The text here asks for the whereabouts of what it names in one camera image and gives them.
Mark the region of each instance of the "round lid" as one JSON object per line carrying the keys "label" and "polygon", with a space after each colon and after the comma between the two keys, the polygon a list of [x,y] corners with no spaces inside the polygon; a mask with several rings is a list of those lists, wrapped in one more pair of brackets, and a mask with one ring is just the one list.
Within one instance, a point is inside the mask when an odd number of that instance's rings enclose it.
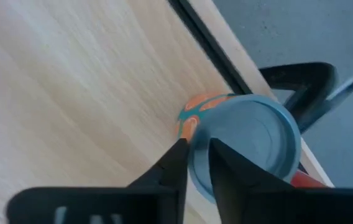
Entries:
{"label": "round lid", "polygon": [[191,140],[189,171],[199,192],[214,202],[208,147],[218,138],[251,162],[290,182],[299,164],[300,132],[280,104],[258,95],[237,96],[203,117]]}

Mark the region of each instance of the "concrete floor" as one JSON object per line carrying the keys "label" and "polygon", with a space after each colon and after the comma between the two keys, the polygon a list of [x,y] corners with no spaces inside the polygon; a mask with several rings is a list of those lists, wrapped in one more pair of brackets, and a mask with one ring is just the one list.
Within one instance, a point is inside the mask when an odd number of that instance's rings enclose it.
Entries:
{"label": "concrete floor", "polygon": [[[259,67],[320,61],[338,84],[353,75],[353,1],[214,2]],[[304,138],[334,184],[353,187],[353,94]]]}

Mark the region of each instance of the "wooden surface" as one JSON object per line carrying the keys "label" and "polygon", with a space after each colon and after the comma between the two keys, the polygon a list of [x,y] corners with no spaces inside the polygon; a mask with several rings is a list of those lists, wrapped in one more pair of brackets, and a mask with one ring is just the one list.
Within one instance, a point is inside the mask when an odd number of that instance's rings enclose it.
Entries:
{"label": "wooden surface", "polygon": [[[269,95],[239,46],[239,70]],[[209,91],[229,89],[166,0],[0,1],[0,223],[22,189],[127,185]],[[185,220],[219,223],[191,181]]]}
{"label": "wooden surface", "polygon": [[[254,62],[248,56],[247,52],[241,46],[237,37],[222,18],[222,15],[216,8],[212,0],[186,0],[200,16],[201,20],[206,24],[210,33],[217,40],[229,60],[240,72],[243,80],[255,94],[269,96],[277,101],[276,96],[272,93],[263,76],[258,71]],[[305,141],[301,140],[302,153],[301,163],[310,176],[316,180],[326,184],[329,187],[334,185],[330,181],[318,160],[315,158]]]}

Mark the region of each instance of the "red object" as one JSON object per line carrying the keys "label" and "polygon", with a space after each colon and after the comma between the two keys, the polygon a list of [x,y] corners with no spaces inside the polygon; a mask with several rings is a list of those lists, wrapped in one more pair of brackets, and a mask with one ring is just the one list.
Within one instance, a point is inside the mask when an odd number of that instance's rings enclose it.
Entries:
{"label": "red object", "polygon": [[319,181],[313,179],[308,174],[298,170],[293,179],[291,180],[291,185],[294,187],[327,187],[326,185],[320,183]]}

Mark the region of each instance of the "wooden board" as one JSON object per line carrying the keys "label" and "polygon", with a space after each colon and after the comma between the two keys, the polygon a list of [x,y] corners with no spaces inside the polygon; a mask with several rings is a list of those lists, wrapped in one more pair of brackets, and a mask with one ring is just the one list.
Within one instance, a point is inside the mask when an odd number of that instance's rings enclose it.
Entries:
{"label": "wooden board", "polygon": [[[197,15],[209,29],[224,53],[240,73],[241,77],[255,94],[265,95],[277,101],[267,82],[258,71],[254,62],[241,46],[237,37],[233,34],[226,21],[216,8],[212,0],[182,0],[190,3]],[[334,185],[330,181],[318,160],[315,158],[305,141],[301,140],[302,153],[301,163],[310,176],[326,184],[329,187]]]}
{"label": "wooden board", "polygon": [[[0,223],[22,189],[127,185],[209,91],[229,88],[166,0],[0,0]],[[187,223],[219,223],[187,194]]]}

